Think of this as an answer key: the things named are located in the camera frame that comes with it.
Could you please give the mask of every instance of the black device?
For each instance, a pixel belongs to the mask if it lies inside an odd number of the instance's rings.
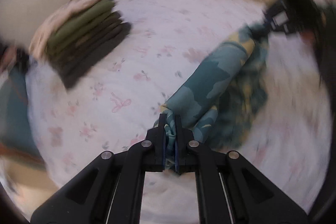
[[[321,39],[321,16],[313,0],[277,0],[265,12],[266,31],[305,29]],[[175,171],[195,172],[201,224],[305,224],[306,213],[242,155],[214,152],[194,140],[175,116]],[[165,168],[166,116],[128,151],[105,151],[41,205],[31,224],[137,224],[145,172]]]
[[[309,29],[318,36],[321,15],[313,0],[277,0],[264,16],[269,32],[291,34]]]

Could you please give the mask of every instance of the metal screw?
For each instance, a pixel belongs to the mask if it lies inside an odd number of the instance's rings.
[[[105,151],[105,152],[101,153],[101,158],[103,160],[108,160],[111,157],[112,157],[112,153],[110,151]]]
[[[144,140],[144,141],[142,141],[141,145],[143,147],[150,147],[152,145],[152,142],[149,141],[149,140]]]
[[[238,159],[239,158],[239,153],[237,151],[230,151],[229,157],[230,157],[230,159],[233,159],[233,160]]]
[[[200,145],[200,143],[198,141],[195,141],[195,140],[189,142],[189,146],[190,147],[197,147],[199,145]]]

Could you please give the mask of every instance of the teal pillow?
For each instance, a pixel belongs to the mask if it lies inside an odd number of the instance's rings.
[[[0,142],[6,148],[41,158],[32,137],[27,109],[25,75],[14,67],[0,88]]]

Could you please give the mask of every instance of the white bedsheet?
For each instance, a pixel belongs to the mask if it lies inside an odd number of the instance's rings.
[[[39,64],[27,75],[34,139],[50,177],[64,185],[104,150],[144,139],[158,106],[201,60],[244,23],[261,20],[251,0],[118,0],[130,35],[66,91]],[[239,150],[309,211],[328,166],[331,118],[311,50],[298,37],[270,39],[269,99]],[[146,175],[141,223],[198,223],[192,175]]]

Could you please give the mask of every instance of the folded clothing stack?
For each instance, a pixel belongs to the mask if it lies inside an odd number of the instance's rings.
[[[90,0],[90,5],[85,0],[72,0],[36,32],[31,43],[33,56],[40,57],[43,48],[43,55],[67,89],[130,32],[131,25],[123,23],[120,13],[112,12],[113,7],[110,0]]]

